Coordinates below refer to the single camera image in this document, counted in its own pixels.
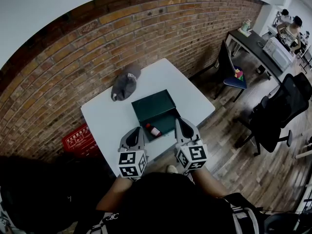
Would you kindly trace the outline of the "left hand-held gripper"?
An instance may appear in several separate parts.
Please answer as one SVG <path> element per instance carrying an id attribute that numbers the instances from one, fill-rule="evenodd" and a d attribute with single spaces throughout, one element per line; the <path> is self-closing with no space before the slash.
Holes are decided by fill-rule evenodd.
<path id="1" fill-rule="evenodd" d="M 140 178 L 145 170 L 147 158 L 142 127 L 135 127 L 126 133 L 120 141 L 118 169 L 121 177 Z"/>

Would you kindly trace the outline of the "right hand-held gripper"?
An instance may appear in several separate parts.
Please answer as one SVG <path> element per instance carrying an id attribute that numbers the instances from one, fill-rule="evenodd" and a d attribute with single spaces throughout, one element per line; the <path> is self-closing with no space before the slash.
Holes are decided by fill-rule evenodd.
<path id="1" fill-rule="evenodd" d="M 185 118 L 178 117 L 175 119 L 175 138 L 177 144 L 176 158 L 182 165 L 183 171 L 192 171 L 202 168 L 208 156 L 207 145 L 200 139 L 198 128 Z"/>

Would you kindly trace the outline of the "small red-capped bottle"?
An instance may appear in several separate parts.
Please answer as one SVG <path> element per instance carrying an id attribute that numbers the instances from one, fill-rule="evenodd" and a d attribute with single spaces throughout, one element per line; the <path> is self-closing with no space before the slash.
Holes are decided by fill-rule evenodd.
<path id="1" fill-rule="evenodd" d="M 149 132 L 151 135 L 153 135 L 154 137 L 159 137 L 159 136 L 161 136 L 161 131 L 158 130 L 155 126 L 153 126 L 153 125 L 147 123 L 147 124 L 145 125 L 145 127 L 146 127 L 146 129 L 148 130 L 148 132 Z"/>

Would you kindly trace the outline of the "dark green box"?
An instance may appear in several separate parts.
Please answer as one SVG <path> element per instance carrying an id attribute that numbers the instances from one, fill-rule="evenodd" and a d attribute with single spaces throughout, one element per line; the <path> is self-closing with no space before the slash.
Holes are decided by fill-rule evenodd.
<path id="1" fill-rule="evenodd" d="M 167 90 L 134 101 L 132 107 L 149 142 L 156 140 L 156 136 L 148 131 L 147 124 L 155 127 L 164 136 L 175 129 L 176 118 L 180 117 Z"/>

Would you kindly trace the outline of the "person's left forearm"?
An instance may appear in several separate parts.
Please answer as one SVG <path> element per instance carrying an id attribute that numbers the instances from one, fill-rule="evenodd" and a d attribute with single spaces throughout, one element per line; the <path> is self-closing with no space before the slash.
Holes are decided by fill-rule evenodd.
<path id="1" fill-rule="evenodd" d="M 133 181 L 128 178 L 118 177 L 108 192 L 96 206 L 97 211 L 115 213 L 124 199 L 127 191 L 131 188 Z"/>

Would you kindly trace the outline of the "person's right forearm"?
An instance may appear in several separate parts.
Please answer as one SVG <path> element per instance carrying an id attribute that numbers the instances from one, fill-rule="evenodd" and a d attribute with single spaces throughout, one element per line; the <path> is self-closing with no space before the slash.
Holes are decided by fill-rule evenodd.
<path id="1" fill-rule="evenodd" d="M 199 186 L 204 193 L 210 196 L 221 198 L 230 194 L 226 187 L 206 167 L 193 170 L 191 175 L 195 185 Z"/>

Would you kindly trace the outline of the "white square table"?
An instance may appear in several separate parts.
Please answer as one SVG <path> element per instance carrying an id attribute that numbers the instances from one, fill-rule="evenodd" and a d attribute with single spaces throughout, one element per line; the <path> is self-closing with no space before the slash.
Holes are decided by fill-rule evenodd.
<path id="1" fill-rule="evenodd" d="M 111 88 L 82 105 L 86 123 L 113 173 L 120 173 L 118 153 L 121 138 L 139 126 L 132 102 L 167 90 L 178 113 L 198 126 L 214 111 L 213 104 L 173 64 L 163 58 L 143 68 L 136 90 L 124 101 L 111 100 Z"/>

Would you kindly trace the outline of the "grey baseball cap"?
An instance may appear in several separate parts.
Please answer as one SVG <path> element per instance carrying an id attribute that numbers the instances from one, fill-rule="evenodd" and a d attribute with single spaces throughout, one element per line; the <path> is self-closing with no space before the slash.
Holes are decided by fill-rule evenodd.
<path id="1" fill-rule="evenodd" d="M 141 67 L 137 64 L 129 64 L 117 77 L 111 91 L 112 101 L 123 101 L 136 90 L 137 80 L 141 75 Z"/>

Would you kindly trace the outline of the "person's black printed shirt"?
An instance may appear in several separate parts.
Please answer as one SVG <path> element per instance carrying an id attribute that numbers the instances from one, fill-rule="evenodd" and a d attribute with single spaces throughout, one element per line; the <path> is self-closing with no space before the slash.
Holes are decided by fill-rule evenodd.
<path id="1" fill-rule="evenodd" d="M 264 234 L 260 211 L 241 194 L 216 198 L 181 174 L 133 182 L 118 211 L 95 211 L 83 234 Z"/>

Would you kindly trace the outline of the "dark chair with blue cushion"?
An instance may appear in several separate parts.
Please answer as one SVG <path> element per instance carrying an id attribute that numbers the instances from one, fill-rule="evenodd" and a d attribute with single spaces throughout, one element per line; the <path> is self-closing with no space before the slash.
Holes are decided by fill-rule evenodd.
<path id="1" fill-rule="evenodd" d="M 231 53 L 228 49 L 226 42 L 223 40 L 221 43 L 220 51 L 218 54 L 218 70 L 216 72 L 216 77 L 218 82 L 222 83 L 222 87 L 215 95 L 215 99 L 223 92 L 226 86 L 240 89 L 239 94 L 233 100 L 236 102 L 241 94 L 247 89 L 247 81 L 244 77 L 244 81 L 240 81 L 235 78 L 235 66 L 231 59 Z"/>

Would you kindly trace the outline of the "black chair with small logo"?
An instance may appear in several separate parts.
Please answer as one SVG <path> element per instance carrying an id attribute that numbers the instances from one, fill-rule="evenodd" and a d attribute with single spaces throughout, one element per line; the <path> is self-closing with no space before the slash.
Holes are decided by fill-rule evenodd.
<path id="1" fill-rule="evenodd" d="M 115 178 L 102 157 L 47 163 L 0 156 L 0 223 L 56 234 L 93 213 Z"/>

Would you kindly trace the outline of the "black mesh office chair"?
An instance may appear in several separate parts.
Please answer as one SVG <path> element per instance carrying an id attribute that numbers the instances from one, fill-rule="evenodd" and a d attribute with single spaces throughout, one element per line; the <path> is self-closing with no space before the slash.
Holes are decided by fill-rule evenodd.
<path id="1" fill-rule="evenodd" d="M 252 137 L 255 138 L 257 152 L 261 154 L 260 147 L 272 153 L 279 142 L 285 141 L 291 146 L 293 140 L 292 131 L 288 135 L 280 137 L 281 130 L 296 116 L 306 111 L 309 100 L 312 97 L 312 85 L 302 72 L 296 76 L 286 74 L 277 92 L 272 96 L 264 96 L 261 102 L 251 112 L 249 121 L 238 117 L 235 122 L 240 122 L 251 131 L 245 140 L 238 140 L 235 148 L 240 148 Z"/>

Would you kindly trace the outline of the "black desk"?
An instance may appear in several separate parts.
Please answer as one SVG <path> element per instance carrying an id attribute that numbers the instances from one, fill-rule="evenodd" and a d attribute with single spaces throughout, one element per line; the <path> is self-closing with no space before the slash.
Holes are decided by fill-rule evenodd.
<path id="1" fill-rule="evenodd" d="M 278 84 L 281 84 L 286 74 L 295 75 L 295 65 L 291 64 L 285 71 L 282 71 L 277 64 L 262 50 L 263 48 L 258 42 L 265 44 L 265 40 L 258 35 L 254 30 L 246 37 L 238 31 L 231 30 L 227 33 L 226 44 L 230 45 L 231 41 L 235 41 L 262 65 L 268 71 Z"/>

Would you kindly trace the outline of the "white microwave oven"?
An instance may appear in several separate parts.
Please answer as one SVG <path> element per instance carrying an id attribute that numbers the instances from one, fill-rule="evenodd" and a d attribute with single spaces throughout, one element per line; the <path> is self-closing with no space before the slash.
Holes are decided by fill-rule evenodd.
<path id="1" fill-rule="evenodd" d="M 292 66 L 295 59 L 295 56 L 287 51 L 275 37 L 268 39 L 263 47 L 263 51 L 273 60 L 282 72 Z"/>

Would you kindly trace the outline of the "grey shell chair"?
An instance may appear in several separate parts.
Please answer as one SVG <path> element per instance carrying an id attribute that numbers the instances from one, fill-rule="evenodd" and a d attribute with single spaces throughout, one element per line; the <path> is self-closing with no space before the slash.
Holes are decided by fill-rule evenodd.
<path id="1" fill-rule="evenodd" d="M 312 214 L 270 215 L 264 221 L 264 234 L 312 234 Z"/>

